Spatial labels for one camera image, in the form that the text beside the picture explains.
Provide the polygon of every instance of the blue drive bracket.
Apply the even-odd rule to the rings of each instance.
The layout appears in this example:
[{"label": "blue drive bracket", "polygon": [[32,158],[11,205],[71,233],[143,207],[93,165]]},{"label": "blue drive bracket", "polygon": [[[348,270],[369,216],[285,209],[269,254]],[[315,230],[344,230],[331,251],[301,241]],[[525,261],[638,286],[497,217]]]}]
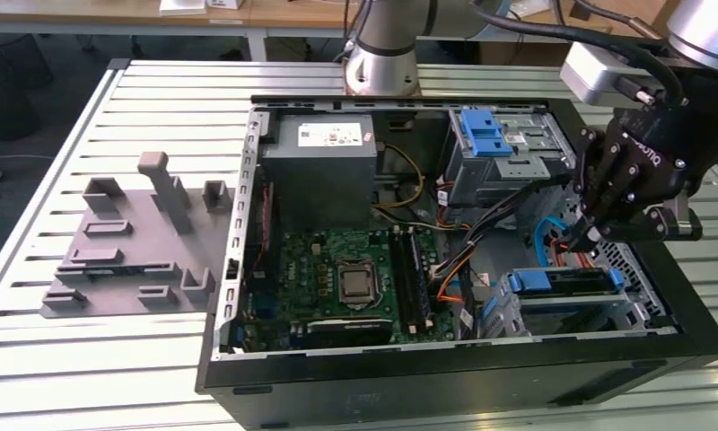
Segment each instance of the blue drive bracket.
[{"label": "blue drive bracket", "polygon": [[512,275],[513,280],[516,280],[512,280],[512,290],[515,293],[549,292],[553,290],[547,271],[541,269],[516,271]]},{"label": "blue drive bracket", "polygon": [[461,127],[477,157],[511,157],[513,148],[503,140],[503,128],[491,110],[463,110]]}]

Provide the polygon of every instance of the metal chassis frame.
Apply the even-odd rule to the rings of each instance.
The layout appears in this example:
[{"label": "metal chassis frame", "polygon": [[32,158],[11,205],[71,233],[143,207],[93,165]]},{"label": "metal chassis frame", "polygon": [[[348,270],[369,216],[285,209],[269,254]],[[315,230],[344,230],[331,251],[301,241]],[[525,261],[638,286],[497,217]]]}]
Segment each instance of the metal chassis frame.
[{"label": "metal chassis frame", "polygon": [[[340,98],[324,97],[253,97],[253,103],[287,101],[395,101],[412,106],[435,100],[453,104],[500,104],[527,102],[545,104],[555,116],[564,135],[573,140],[584,127],[580,114],[567,100],[537,99],[448,99],[448,98]],[[568,400],[569,404],[597,403],[608,400],[637,384],[670,371],[700,367],[718,359],[718,325],[694,292],[689,280],[662,243],[632,244],[633,253],[642,265],[665,307],[672,312],[678,334],[649,338],[561,339],[548,343],[479,345],[463,349],[383,351],[372,355],[271,356],[245,360],[223,360],[211,349],[216,342],[212,329],[216,315],[208,314],[207,333],[197,375],[197,389],[223,387],[260,387],[296,382],[325,382],[347,379],[380,379],[415,374],[455,373],[515,367],[543,367],[581,363],[632,361],[633,365],[654,364],[656,371],[641,375],[593,397]],[[668,366],[666,359],[674,359]]]}]

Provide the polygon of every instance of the metal slotted table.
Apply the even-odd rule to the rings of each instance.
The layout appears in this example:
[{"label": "metal slotted table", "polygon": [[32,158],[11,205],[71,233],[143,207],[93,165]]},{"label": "metal slotted table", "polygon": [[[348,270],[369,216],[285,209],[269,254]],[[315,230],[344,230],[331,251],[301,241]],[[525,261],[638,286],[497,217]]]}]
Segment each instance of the metal slotted table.
[{"label": "metal slotted table", "polygon": [[[547,67],[421,66],[428,96],[571,98]],[[135,61],[111,69],[0,253],[0,430],[241,430],[195,393],[203,313],[47,320],[37,311],[85,209],[88,180],[149,187],[139,155],[164,151],[187,188],[237,181],[249,97],[343,93],[337,65]],[[610,110],[576,107],[589,125]],[[718,321],[718,170],[692,205],[706,238],[669,249]],[[340,429],[718,429],[718,362],[597,406],[357,424]]]}]

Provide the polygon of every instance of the robotic hand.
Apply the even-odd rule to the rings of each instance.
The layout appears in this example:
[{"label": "robotic hand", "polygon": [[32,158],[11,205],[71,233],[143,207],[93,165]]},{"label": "robotic hand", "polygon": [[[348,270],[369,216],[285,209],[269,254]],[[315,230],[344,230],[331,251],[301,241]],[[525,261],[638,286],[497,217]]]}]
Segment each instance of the robotic hand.
[{"label": "robotic hand", "polygon": [[[584,129],[576,143],[581,213],[564,242],[571,251],[589,251],[602,238],[698,240],[689,197],[718,163],[718,0],[682,0],[669,46],[646,48],[597,31],[508,19],[503,3],[363,0],[345,73],[351,93],[416,93],[420,35],[469,37],[487,23],[576,42],[561,78],[583,101],[618,108],[606,131]],[[634,29],[653,37],[644,25]]]},{"label": "robotic hand", "polygon": [[689,197],[718,163],[718,2],[685,0],[669,27],[672,48],[692,60],[658,57],[681,83],[680,104],[602,49],[575,44],[568,57],[561,75],[581,99],[612,106],[625,101],[621,94],[642,103],[614,110],[606,131],[587,128],[579,136],[581,211],[563,240],[572,251],[591,251],[602,238],[697,241],[702,235]]}]

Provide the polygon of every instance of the wooden desk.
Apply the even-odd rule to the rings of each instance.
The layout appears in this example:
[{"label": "wooden desk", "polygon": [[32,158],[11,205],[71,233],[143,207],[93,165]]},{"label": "wooden desk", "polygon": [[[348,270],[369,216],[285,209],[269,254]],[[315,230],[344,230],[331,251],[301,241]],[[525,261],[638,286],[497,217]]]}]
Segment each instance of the wooden desk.
[{"label": "wooden desk", "polygon": [[0,22],[76,24],[248,25],[253,1],[241,9],[208,8],[201,15],[160,16],[159,0],[0,0]]},{"label": "wooden desk", "polygon": [[239,10],[160,16],[160,0],[0,0],[0,32],[160,36],[243,36],[265,61],[265,32],[249,27],[253,0]]},{"label": "wooden desk", "polygon": [[[645,21],[665,15],[677,0],[596,0],[618,12],[636,11]],[[351,0],[349,19],[360,0]],[[567,15],[572,0],[564,0]],[[555,22],[551,11],[525,17],[529,22]],[[568,18],[569,24],[616,34],[630,29],[593,16]],[[0,32],[125,34],[167,36],[243,36],[253,61],[265,61],[267,37],[340,38],[344,0],[245,0],[240,10],[208,8],[201,15],[160,16],[159,0],[0,0]],[[473,40],[516,41],[509,31],[488,31]],[[560,42],[528,36],[528,42]]]},{"label": "wooden desk", "polygon": [[[359,0],[351,0],[349,20],[357,11]],[[253,0],[251,25],[279,28],[343,29],[344,2],[341,0]],[[589,21],[569,18],[572,0],[563,4],[568,24],[598,31],[610,32],[612,22],[598,16]],[[528,22],[556,23],[553,12],[536,13],[525,18]]]}]

